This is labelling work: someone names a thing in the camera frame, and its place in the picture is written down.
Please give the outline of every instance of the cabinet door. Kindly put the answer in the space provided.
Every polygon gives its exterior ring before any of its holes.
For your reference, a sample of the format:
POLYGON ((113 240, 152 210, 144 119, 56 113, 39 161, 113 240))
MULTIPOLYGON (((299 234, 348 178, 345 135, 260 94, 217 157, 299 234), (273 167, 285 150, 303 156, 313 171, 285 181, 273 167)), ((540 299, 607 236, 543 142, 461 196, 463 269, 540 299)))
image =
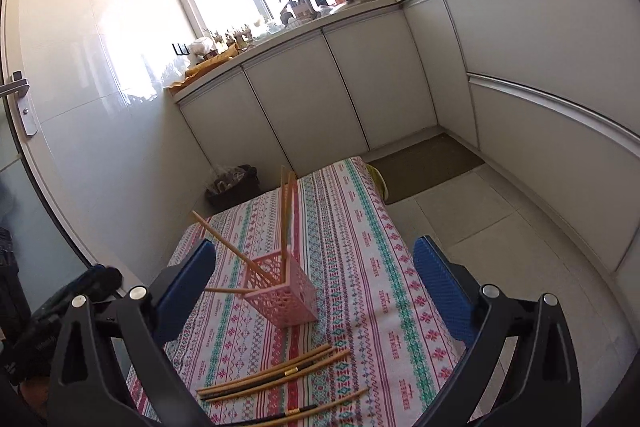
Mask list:
POLYGON ((311 34, 248 64, 246 74, 298 176, 367 151, 324 37, 311 34))
POLYGON ((280 166, 289 162, 243 71, 187 98, 180 110, 211 164, 253 165, 263 190, 280 185, 280 166))
POLYGON ((404 14, 427 74, 438 123, 478 147, 465 64, 444 0, 416 0, 404 14))
POLYGON ((436 125, 429 86, 400 10, 325 31, 372 149, 436 125))
POLYGON ((616 269, 640 220, 640 143, 593 113, 471 78, 480 148, 551 205, 616 269))
POLYGON ((447 0, 466 66, 640 134, 638 0, 447 0))

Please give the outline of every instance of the wooden chopstick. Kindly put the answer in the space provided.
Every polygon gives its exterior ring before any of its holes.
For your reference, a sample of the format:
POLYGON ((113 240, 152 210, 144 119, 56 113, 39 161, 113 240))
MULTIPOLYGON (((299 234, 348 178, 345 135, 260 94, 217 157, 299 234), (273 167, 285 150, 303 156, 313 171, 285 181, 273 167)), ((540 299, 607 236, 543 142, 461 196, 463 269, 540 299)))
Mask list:
POLYGON ((240 385, 235 385, 233 387, 230 387, 229 389, 222 389, 220 391, 209 391, 207 393, 202 393, 198 395, 198 397, 201 400, 207 400, 210 398, 220 398, 220 397, 229 396, 230 394, 233 394, 233 393, 239 393, 240 391, 252 389, 254 387, 263 385, 265 383, 270 383, 272 381, 279 380, 280 378, 288 377, 293 373, 297 373, 299 371, 302 371, 303 369, 306 369, 307 367, 311 367, 315 363, 317 363, 315 360, 305 360, 304 362, 298 362, 291 369, 281 369, 276 373, 273 373, 272 375, 256 378, 255 380, 248 380, 245 383, 242 383, 240 385))
POLYGON ((205 228, 205 230, 207 230, 207 232, 209 232, 213 237, 215 237, 218 241, 220 241, 220 243, 222 243, 223 245, 225 245, 225 247, 227 247, 229 250, 235 253, 240 259, 242 259, 246 263, 246 265, 249 268, 251 268, 258 275, 260 275, 260 277, 270 282, 271 284, 280 283, 280 281, 276 281, 273 276, 265 272, 254 261, 252 261, 247 256, 245 256, 245 254, 242 253, 240 250, 238 250, 238 248, 234 247, 230 242, 228 242, 224 237, 222 237, 218 232, 216 232, 216 230, 214 230, 213 227, 209 223, 207 223, 207 221, 202 216, 200 216, 200 214, 198 214, 195 210, 192 210, 191 214, 193 214, 193 217, 195 217, 198 220, 198 222, 205 228))
POLYGON ((255 292, 255 290, 252 290, 251 288, 204 288, 205 292, 212 292, 212 293, 251 293, 251 292, 255 292))
POLYGON ((287 383, 291 380, 296 380, 300 377, 304 377, 305 375, 308 375, 309 373, 314 373, 316 371, 318 371, 319 369, 322 369, 323 367, 326 367, 327 365, 330 365, 334 362, 336 362, 337 360, 343 359, 344 357, 348 356, 351 353, 351 349, 343 349, 342 351, 339 351, 338 353, 336 353, 334 356, 329 357, 326 360, 322 360, 322 362, 316 363, 314 365, 312 365, 311 367, 307 367, 306 369, 303 369, 302 371, 297 371, 296 373, 293 373, 292 375, 289 375, 287 377, 284 378, 280 378, 279 380, 274 380, 272 382, 269 383, 265 383, 263 385, 259 385, 258 387, 252 387, 251 389, 247 389, 245 391, 239 391, 238 393, 233 393, 230 394, 228 396, 221 396, 218 398, 205 398, 203 399, 206 402, 219 402, 222 400, 232 400, 235 398, 240 398, 243 396, 247 396, 248 394, 253 394, 253 393, 260 393, 260 391, 264 391, 266 389, 271 389, 272 387, 277 387, 279 385, 282 385, 283 383, 287 383))
POLYGON ((263 423, 254 423, 252 425, 247 425, 246 427, 276 427, 277 425, 284 425, 285 423, 289 423, 289 422, 297 422, 298 420, 302 420, 302 419, 308 418, 309 416, 313 416, 315 414, 319 414, 319 413, 324 412, 326 410, 333 409, 334 407, 337 407, 338 405, 342 405, 343 403, 347 403, 347 402, 353 401, 353 400, 361 397, 368 390, 369 390, 369 388, 365 387, 364 389, 361 389, 360 391, 356 391, 355 393, 351 393, 350 395, 347 395, 344 398, 340 398, 338 400, 332 401, 331 403, 326 403, 324 405, 320 405, 320 406, 316 407, 315 409, 310 409, 310 410, 307 410, 305 412, 292 414, 290 416, 286 416, 284 418, 280 418, 280 419, 277 419, 277 420, 271 420, 271 421, 267 421, 267 422, 263 422, 263 423))
POLYGON ((284 165, 280 166, 280 283, 284 283, 285 260, 287 258, 287 176, 284 165))
MULTIPOLYGON (((289 181, 287 182, 287 201, 286 201, 286 211, 285 211, 286 218, 284 220, 284 224, 283 224, 284 230, 282 232, 282 235, 284 236, 285 247, 289 242, 289 223, 291 222, 291 207, 293 206, 293 191, 294 191, 294 185, 296 183, 298 183, 296 179, 296 173, 293 171, 289 171, 289 181)), ((289 255, 289 253, 287 252, 287 248, 283 248, 282 250, 280 250, 280 253, 282 254, 281 280, 284 283, 287 281, 287 255, 289 255)))
POLYGON ((245 420, 242 422, 233 422, 231 424, 227 424, 227 425, 232 425, 233 427, 250 427, 251 425, 263 425, 264 423, 270 422, 270 421, 274 421, 274 420, 280 420, 283 418, 288 418, 290 416, 293 416, 294 414, 300 414, 306 411, 312 411, 313 409, 315 409, 316 407, 318 407, 317 403, 311 404, 311 405, 305 405, 304 407, 298 407, 296 409, 290 409, 290 410, 286 410, 284 412, 278 413, 278 414, 273 414, 271 416, 265 416, 264 418, 259 418, 256 420, 245 420))
POLYGON ((296 373, 298 371, 302 371, 307 367, 315 364, 317 359, 321 359, 322 357, 327 357, 331 355, 335 351, 335 347, 327 349, 325 351, 321 351, 320 353, 316 353, 315 355, 308 357, 305 360, 298 360, 296 363, 288 365, 286 367, 281 367, 280 369, 272 370, 263 375, 258 375, 255 378, 249 378, 247 380, 232 382, 228 385, 221 385, 216 389, 209 389, 208 391, 198 391, 198 395, 201 399, 209 399, 209 398, 217 398, 221 396, 221 393, 231 394, 234 392, 244 391, 245 389, 250 389, 251 387, 257 387, 269 381, 278 380, 283 377, 288 377, 289 374, 296 373))
POLYGON ((331 344, 322 344, 322 346, 318 346, 315 349, 312 349, 311 351, 307 351, 306 353, 303 353, 302 355, 296 357, 295 359, 291 359, 291 360, 286 360, 285 362, 281 362, 278 365, 274 365, 273 367, 270 367, 268 369, 265 369, 263 371, 260 371, 260 373, 255 373, 253 375, 249 375, 247 377, 242 377, 242 378, 238 378, 237 380, 232 380, 229 382, 224 382, 224 383, 217 383, 216 385, 210 385, 208 387, 201 387, 200 389, 197 390, 198 393, 200 393, 201 391, 217 391, 222 387, 227 387, 229 385, 235 385, 241 382, 245 382, 246 380, 253 380, 254 378, 257 377, 264 377, 270 373, 273 373, 274 371, 277 371, 279 369, 282 369, 283 367, 290 367, 291 365, 296 365, 298 362, 303 362, 306 359, 310 359, 311 357, 319 354, 319 353, 323 353, 324 351, 327 351, 331 348, 331 344))

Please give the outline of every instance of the screw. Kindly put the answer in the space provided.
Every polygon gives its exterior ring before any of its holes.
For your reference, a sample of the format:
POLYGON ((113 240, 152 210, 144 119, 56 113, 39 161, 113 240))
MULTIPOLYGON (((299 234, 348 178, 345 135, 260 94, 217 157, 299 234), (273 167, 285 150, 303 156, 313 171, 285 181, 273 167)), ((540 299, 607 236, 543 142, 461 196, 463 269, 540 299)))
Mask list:
POLYGON ((136 286, 129 291, 129 297, 134 301, 139 301, 146 295, 146 288, 144 286, 136 286))
POLYGON ((558 297, 553 295, 553 293, 545 293, 545 302, 549 306, 555 306, 556 304, 558 304, 558 297))
POLYGON ((484 293, 490 299, 495 299, 498 295, 500 295, 500 290, 493 284, 488 284, 486 286, 482 286, 482 293, 484 293))
POLYGON ((81 308, 82 306, 84 306, 85 302, 86 302, 86 297, 84 295, 76 295, 74 299, 71 301, 71 305, 74 308, 81 308))

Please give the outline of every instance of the patterned tablecloth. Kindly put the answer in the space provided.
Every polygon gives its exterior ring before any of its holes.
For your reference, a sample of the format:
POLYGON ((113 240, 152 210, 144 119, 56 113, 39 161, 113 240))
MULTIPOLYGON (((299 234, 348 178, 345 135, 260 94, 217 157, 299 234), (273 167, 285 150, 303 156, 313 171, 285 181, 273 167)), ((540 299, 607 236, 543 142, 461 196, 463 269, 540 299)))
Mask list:
MULTIPOLYGON (((189 390, 245 377, 324 343, 351 356, 307 377, 259 394, 202 404, 214 423, 255 419, 309 403, 328 403, 362 389, 357 402, 300 421, 299 426, 409 427, 457 362, 449 332, 415 272, 360 158, 337 162, 298 181, 300 264, 318 289, 319 320, 278 330, 234 295, 204 294, 180 337, 165 347, 189 390)), ((240 250, 258 257, 279 247, 280 190, 211 218, 240 250)), ((189 227, 170 264, 202 237, 189 227)), ((241 284, 243 265, 215 242, 210 285, 241 284)), ((140 412, 155 418, 132 370, 127 384, 140 412)))

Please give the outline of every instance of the floor tile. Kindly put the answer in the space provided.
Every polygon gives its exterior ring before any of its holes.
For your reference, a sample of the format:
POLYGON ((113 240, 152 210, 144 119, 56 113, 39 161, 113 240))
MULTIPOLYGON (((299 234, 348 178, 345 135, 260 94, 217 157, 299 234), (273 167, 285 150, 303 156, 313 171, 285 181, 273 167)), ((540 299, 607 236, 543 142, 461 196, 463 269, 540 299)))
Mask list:
POLYGON ((628 333, 618 336, 613 341, 613 347, 620 359, 620 365, 626 371, 638 354, 638 340, 631 330, 628 333))
POLYGON ((447 253, 450 260, 466 266, 479 283, 493 283, 510 297, 538 300, 546 292, 557 295, 581 375, 610 344, 609 334, 581 286, 519 214, 447 248, 447 253))
POLYGON ((516 210, 529 201, 520 190, 516 188, 499 172, 496 172, 488 164, 481 165, 474 169, 474 172, 486 181, 516 210))
POLYGON ((502 365, 498 361, 498 363, 495 365, 494 373, 491 375, 491 380, 489 380, 489 383, 484 390, 484 394, 482 395, 482 398, 478 403, 482 414, 487 414, 491 410, 491 407, 494 405, 495 399, 498 398, 498 393, 500 393, 500 388, 502 387, 503 382, 504 370, 502 368, 502 365))
POLYGON ((586 426, 606 404, 624 374, 625 371, 620 365, 616 350, 612 344, 609 344, 590 371, 580 375, 583 426, 586 426))
POLYGON ((573 241, 532 201, 523 204, 518 212, 575 277, 596 313, 604 322, 611 342, 616 347, 620 346, 621 356, 624 353, 625 359, 628 358, 629 349, 633 349, 633 344, 629 343, 629 339, 635 337, 616 298, 600 274, 573 241))
POLYGON ((415 196, 444 247, 500 221, 514 210, 480 176, 467 172, 415 196))
POLYGON ((504 340, 504 346, 502 346, 502 352, 500 354, 500 363, 505 373, 507 373, 511 365, 511 359, 513 358, 513 352, 516 350, 517 341, 517 337, 508 337, 504 340))
POLYGON ((414 253, 415 240, 423 235, 430 235, 436 244, 442 248, 435 230, 433 230, 431 223, 422 213, 414 198, 407 198, 398 201, 398 203, 390 204, 386 209, 411 253, 414 253))

